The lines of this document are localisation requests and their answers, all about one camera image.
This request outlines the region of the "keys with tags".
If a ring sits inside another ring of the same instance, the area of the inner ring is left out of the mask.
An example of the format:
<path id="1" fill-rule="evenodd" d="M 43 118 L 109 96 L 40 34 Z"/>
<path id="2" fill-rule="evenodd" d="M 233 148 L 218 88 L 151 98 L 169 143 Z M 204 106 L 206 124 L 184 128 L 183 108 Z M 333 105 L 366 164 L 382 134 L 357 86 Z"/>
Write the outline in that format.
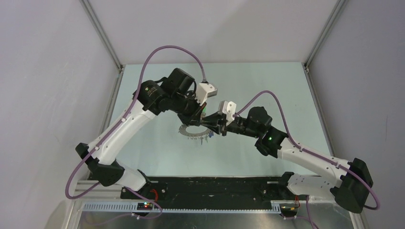
<path id="1" fill-rule="evenodd" d="M 204 135 L 200 136 L 199 139 L 200 139 L 201 145 L 203 145 L 204 142 L 208 142 L 208 140 L 210 138 L 212 138 L 213 136 L 214 136 L 214 132 L 212 132 L 212 131 L 207 132 Z"/>

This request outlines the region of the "large metal keyring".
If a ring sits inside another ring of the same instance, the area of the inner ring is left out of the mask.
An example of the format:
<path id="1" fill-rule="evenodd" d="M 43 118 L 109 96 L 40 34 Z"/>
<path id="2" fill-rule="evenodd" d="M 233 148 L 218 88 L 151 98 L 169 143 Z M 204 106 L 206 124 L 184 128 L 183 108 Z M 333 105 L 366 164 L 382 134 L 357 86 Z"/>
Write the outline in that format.
<path id="1" fill-rule="evenodd" d="M 199 139 L 200 136 L 202 136 L 205 133 L 210 132 L 210 131 L 212 131 L 212 130 L 210 130 L 202 125 L 201 126 L 181 125 L 178 130 L 178 132 L 181 135 L 186 136 L 188 139 L 194 139 L 194 140 Z"/>

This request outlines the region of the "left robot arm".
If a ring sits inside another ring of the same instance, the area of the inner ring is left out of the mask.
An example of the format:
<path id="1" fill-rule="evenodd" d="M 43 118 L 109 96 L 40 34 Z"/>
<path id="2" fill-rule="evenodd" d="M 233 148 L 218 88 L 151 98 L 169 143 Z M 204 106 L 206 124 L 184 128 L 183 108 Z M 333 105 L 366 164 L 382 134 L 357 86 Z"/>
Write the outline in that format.
<path id="1" fill-rule="evenodd" d="M 128 187 L 141 199 L 150 195 L 146 176 L 120 165 L 116 157 L 134 134 L 160 113 L 173 111 L 188 118 L 200 112 L 201 107 L 189 89 L 192 85 L 196 85 L 195 79 L 179 68 L 158 81 L 144 81 L 133 93 L 129 106 L 107 130 L 93 142 L 76 146 L 76 152 L 100 185 Z"/>

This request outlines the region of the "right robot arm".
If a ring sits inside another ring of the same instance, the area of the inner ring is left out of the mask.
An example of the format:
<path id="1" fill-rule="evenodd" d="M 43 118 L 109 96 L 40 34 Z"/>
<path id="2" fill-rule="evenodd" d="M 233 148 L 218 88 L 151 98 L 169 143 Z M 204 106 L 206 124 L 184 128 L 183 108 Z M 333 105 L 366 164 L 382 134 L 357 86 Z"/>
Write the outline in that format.
<path id="1" fill-rule="evenodd" d="M 256 149 L 264 156 L 283 159 L 315 173 L 308 178 L 295 173 L 285 173 L 285 180 L 277 187 L 278 195 L 290 199 L 294 195 L 313 195 L 332 198 L 345 210 L 362 213 L 369 196 L 374 197 L 373 180 L 367 164 L 354 158 L 352 161 L 333 156 L 323 156 L 295 141 L 288 132 L 272 126 L 272 117 L 265 108 L 256 106 L 246 118 L 234 115 L 231 105 L 217 113 L 202 117 L 200 124 L 216 134 L 235 133 L 257 139 Z"/>

